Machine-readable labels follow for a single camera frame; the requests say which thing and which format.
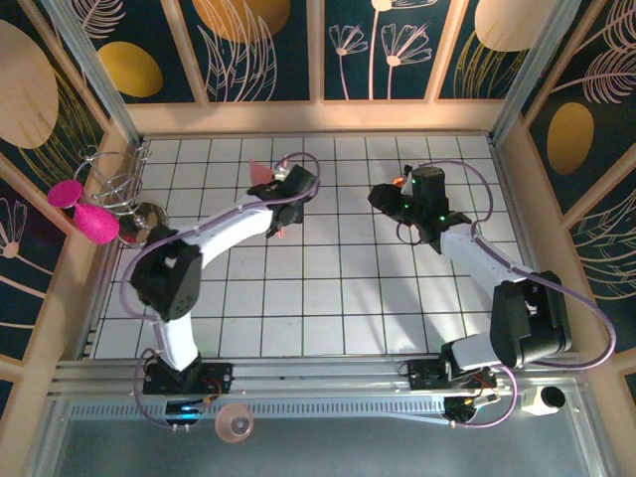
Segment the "pink paper sheet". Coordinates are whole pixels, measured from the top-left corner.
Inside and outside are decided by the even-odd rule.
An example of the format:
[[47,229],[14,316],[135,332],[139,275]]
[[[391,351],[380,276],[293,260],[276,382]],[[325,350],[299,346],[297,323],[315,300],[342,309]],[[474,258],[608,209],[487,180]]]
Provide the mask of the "pink paper sheet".
[[287,204],[287,194],[282,189],[282,181],[266,165],[249,161],[250,187],[247,199],[247,213],[253,219],[253,231],[264,233],[267,239],[284,235],[283,220]]

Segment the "magenta foam toy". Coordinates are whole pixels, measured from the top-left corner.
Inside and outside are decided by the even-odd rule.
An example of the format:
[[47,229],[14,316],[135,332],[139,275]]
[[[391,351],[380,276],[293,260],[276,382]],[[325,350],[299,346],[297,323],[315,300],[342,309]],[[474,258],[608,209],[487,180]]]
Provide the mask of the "magenta foam toy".
[[48,193],[50,205],[59,209],[74,209],[76,228],[90,241],[106,244],[119,234],[118,219],[104,207],[85,202],[83,186],[77,180],[58,183]]

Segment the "translucent pink suction cup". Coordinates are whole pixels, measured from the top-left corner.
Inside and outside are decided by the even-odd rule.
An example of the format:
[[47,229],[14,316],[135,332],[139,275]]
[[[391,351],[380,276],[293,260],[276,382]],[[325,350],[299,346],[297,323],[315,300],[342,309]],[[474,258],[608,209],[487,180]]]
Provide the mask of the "translucent pink suction cup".
[[229,403],[221,408],[215,418],[217,437],[226,443],[239,443],[247,440],[254,428],[254,419],[246,405]]

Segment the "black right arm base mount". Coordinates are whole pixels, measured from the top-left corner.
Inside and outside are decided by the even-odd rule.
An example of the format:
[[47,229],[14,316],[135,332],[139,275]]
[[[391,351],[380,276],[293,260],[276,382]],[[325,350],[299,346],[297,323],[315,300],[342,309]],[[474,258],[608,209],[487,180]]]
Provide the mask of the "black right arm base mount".
[[407,361],[406,377],[412,391],[479,392],[497,387],[491,368],[460,371],[441,355]]

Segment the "aluminium mounting rail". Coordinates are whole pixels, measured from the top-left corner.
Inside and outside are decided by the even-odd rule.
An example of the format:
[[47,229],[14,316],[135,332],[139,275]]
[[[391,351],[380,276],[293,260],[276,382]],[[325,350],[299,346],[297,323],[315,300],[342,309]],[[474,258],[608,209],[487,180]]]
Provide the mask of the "aluminium mounting rail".
[[[335,398],[419,394],[471,396],[468,391],[412,391],[402,375],[409,360],[433,358],[434,354],[404,356],[333,356],[306,358],[204,359],[204,363],[233,366],[231,390],[226,396],[247,398]],[[146,396],[142,392],[144,367],[155,358],[140,360],[82,360],[57,365],[48,398],[124,397],[193,398]],[[495,392],[510,390],[510,380],[494,369]]]

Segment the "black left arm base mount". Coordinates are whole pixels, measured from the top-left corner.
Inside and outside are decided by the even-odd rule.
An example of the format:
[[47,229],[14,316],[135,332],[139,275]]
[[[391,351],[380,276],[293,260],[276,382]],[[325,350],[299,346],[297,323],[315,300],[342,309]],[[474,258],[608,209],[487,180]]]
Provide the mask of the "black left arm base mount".
[[228,394],[233,381],[229,363],[195,362],[183,371],[175,371],[163,361],[144,367],[142,392],[146,396],[185,396]]

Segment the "aluminium frame post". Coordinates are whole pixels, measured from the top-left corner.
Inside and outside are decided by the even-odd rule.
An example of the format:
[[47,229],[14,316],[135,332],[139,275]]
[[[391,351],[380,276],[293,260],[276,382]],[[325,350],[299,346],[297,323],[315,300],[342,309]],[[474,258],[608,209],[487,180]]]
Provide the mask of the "aluminium frame post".
[[91,40],[83,31],[72,6],[67,0],[40,1],[79,65],[83,67],[88,81],[127,143],[139,146],[142,136],[134,125],[120,93],[98,58]]
[[500,146],[515,123],[522,106],[546,69],[558,44],[572,24],[581,0],[556,0],[525,56],[490,131],[491,145]]

